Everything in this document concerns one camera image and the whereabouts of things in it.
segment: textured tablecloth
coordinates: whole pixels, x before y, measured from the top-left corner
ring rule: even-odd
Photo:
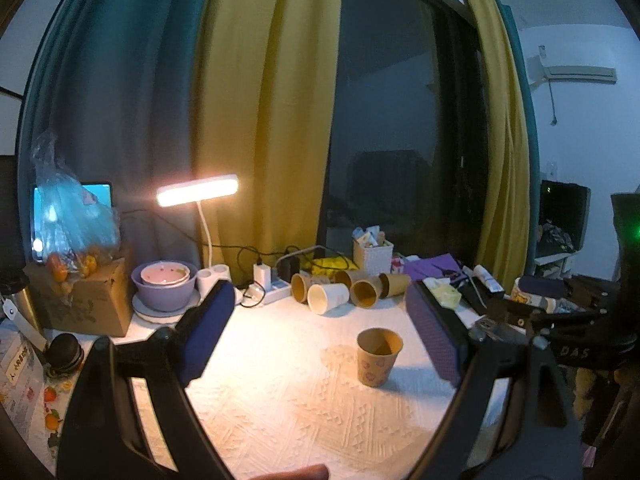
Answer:
[[[403,307],[393,298],[370,310],[348,304],[316,316],[287,298],[236,308],[203,377],[187,389],[236,478],[319,462],[334,480],[407,475],[454,391],[437,376]],[[462,307],[458,312],[467,325],[478,318]],[[377,389],[356,378],[356,336],[374,326],[404,340],[389,380]],[[115,341],[146,338],[155,328],[134,316],[127,337]],[[82,342],[88,350],[92,338]],[[496,383],[485,425],[497,420],[506,388],[506,381]],[[145,381],[134,380],[134,389],[155,459],[175,468]],[[30,440],[30,446],[42,452],[46,443]]]

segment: cup with heart pattern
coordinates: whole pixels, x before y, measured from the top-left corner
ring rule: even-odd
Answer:
[[[402,338],[387,328],[369,328],[358,334],[358,380],[377,388],[389,378],[402,350]]]

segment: black round object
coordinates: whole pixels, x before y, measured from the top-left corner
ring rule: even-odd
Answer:
[[[84,351],[73,334],[60,334],[47,348],[45,359],[57,372],[71,371],[82,362]]]
[[[0,295],[17,294],[29,286],[29,277],[22,269],[0,269]]]

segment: human hand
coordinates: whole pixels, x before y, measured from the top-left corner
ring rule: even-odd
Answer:
[[[295,471],[257,476],[252,480],[329,480],[329,470],[324,464],[316,464]]]

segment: wall outlet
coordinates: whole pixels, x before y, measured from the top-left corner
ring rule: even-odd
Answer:
[[[554,182],[558,181],[558,163],[557,162],[548,162],[546,164],[546,179],[553,180]]]

